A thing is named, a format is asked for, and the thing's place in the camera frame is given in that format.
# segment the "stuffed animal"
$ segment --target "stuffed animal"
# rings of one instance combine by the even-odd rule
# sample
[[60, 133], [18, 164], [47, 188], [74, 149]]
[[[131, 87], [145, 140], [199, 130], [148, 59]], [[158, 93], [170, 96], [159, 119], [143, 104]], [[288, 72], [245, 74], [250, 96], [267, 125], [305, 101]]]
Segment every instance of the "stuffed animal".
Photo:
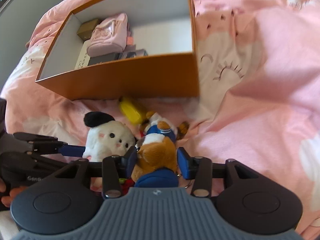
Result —
[[102, 162], [111, 155], [123, 156], [136, 143], [131, 130], [110, 114], [89, 112], [84, 116], [84, 124], [90, 130], [83, 158], [91, 157], [91, 162]]
[[150, 133], [138, 141], [135, 187], [177, 187], [177, 150], [169, 136]]
[[147, 120], [140, 125], [140, 132], [144, 135], [151, 133], [163, 134], [171, 139], [173, 143], [182, 139], [189, 129], [187, 122], [175, 127], [168, 119], [161, 117], [158, 113], [149, 111], [146, 114]]

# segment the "pink bedding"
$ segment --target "pink bedding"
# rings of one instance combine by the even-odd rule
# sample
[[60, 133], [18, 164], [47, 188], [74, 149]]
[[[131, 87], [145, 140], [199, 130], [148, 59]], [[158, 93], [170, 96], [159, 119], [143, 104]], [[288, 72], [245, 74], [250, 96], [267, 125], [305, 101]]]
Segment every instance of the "pink bedding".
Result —
[[[1, 93], [8, 132], [84, 145], [88, 111], [130, 125], [116, 101], [71, 102], [34, 82], [63, 20], [87, 1], [65, 0], [38, 23]], [[304, 208], [297, 232], [305, 239], [320, 233], [319, 2], [194, 0], [200, 98], [142, 100], [175, 124], [191, 122], [180, 142], [191, 155], [235, 158], [295, 192]], [[214, 181], [213, 190], [222, 184]]]

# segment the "gray gripper base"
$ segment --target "gray gripper base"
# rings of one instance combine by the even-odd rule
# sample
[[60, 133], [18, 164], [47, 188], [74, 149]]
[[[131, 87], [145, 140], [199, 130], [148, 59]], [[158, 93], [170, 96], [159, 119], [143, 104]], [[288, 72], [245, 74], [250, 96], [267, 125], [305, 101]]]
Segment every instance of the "gray gripper base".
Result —
[[14, 238], [53, 239], [302, 240], [293, 229], [273, 236], [240, 231], [219, 216], [209, 199], [190, 196], [184, 188], [131, 188], [124, 197], [105, 200], [96, 216], [74, 231], [50, 236], [22, 230]]

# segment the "pink pouch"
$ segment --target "pink pouch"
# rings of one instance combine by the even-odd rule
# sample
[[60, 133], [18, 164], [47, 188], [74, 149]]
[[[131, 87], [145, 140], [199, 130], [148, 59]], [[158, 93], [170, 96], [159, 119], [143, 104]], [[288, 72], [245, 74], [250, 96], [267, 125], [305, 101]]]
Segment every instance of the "pink pouch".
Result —
[[111, 16], [93, 30], [87, 47], [90, 57], [122, 52], [127, 43], [128, 18], [125, 13]]

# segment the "white plush dog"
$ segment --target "white plush dog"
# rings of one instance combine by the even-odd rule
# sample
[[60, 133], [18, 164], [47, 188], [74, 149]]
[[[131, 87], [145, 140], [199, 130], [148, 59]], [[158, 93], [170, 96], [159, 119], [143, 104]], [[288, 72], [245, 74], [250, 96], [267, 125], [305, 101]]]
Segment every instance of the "white plush dog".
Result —
[[84, 116], [84, 124], [91, 127], [83, 158], [91, 157], [91, 162], [102, 162], [111, 155], [123, 156], [135, 145], [131, 130], [110, 115], [103, 112], [89, 112]]

